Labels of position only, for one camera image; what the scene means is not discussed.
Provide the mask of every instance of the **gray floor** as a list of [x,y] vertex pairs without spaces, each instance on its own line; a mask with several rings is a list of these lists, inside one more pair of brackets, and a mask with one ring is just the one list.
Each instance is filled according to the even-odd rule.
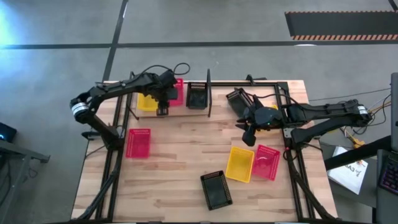
[[[110,43],[121,2],[0,0],[0,44]],[[386,0],[130,0],[119,42],[290,41],[284,11],[390,9]],[[110,80],[125,79],[129,71],[156,63],[171,67],[187,62],[192,71],[185,79],[203,80],[207,68],[214,80],[243,79],[248,73],[272,80],[302,79],[308,97],[317,99],[387,88],[390,74],[398,72],[396,49],[396,45],[118,49]],[[24,184],[13,223],[69,219],[87,145],[80,133],[88,127],[74,121],[68,104],[101,81],[108,53],[109,49],[0,50],[0,122],[18,129],[17,144],[51,154],[46,165],[32,163],[39,174]],[[387,94],[355,98],[371,106]],[[369,128],[362,138],[370,142],[388,134],[389,122]],[[349,144],[339,133],[322,140]],[[337,195],[335,202],[341,218],[371,221],[369,207]]]

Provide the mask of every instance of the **yellow plastic bin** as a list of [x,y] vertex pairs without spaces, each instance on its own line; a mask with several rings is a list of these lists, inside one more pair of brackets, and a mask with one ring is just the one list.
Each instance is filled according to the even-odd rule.
[[230,179],[249,183],[253,165],[254,152],[232,147],[229,154],[225,176]]
[[157,102],[150,95],[144,96],[138,93],[137,109],[142,111],[156,111]]

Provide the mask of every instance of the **wooden tabletop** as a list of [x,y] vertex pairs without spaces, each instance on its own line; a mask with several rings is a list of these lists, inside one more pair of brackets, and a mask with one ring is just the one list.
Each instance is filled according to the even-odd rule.
[[[291,97],[299,103],[308,103],[304,82],[287,82]],[[251,86],[244,89],[259,96],[274,93],[271,87]],[[212,88],[213,107],[210,118],[205,115],[170,116],[141,118],[136,121],[130,116],[129,128],[151,129],[150,158],[123,157],[115,222],[297,221],[287,162],[282,157],[275,181],[252,175],[247,184],[227,178],[233,204],[212,211],[207,209],[200,176],[219,170],[225,172],[231,146],[255,151],[262,144],[280,152],[284,150],[281,130],[256,133],[254,147],[248,147],[242,142],[243,131],[234,126],[237,116],[225,97],[232,91],[233,87]],[[276,104],[274,97],[261,101],[264,106]],[[111,123],[115,105],[116,99],[105,101],[97,115],[105,123]],[[100,140],[90,142],[87,153],[102,145]],[[86,159],[72,218],[81,215],[98,193],[105,157],[106,150],[103,149]],[[303,150],[303,157],[312,192],[328,212],[336,217],[321,152],[308,147]],[[300,198],[303,212],[307,216],[302,191]],[[108,200],[109,197],[106,198],[105,211],[108,209]]]

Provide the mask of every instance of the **black floor mat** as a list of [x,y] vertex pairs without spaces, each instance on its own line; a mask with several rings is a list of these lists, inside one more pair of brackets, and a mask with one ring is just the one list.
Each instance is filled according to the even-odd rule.
[[294,40],[396,40],[398,11],[285,12]]

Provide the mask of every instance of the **red plastic bin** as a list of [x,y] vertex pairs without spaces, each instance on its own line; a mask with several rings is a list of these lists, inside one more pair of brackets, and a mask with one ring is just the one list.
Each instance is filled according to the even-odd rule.
[[150,129],[130,129],[129,139],[127,140],[127,158],[149,157],[150,149]]
[[280,152],[266,146],[259,145],[252,168],[252,174],[275,180],[280,159]]
[[178,91],[178,97],[176,100],[170,100],[170,106],[181,106],[184,103],[184,79],[177,78],[177,83],[174,87]]

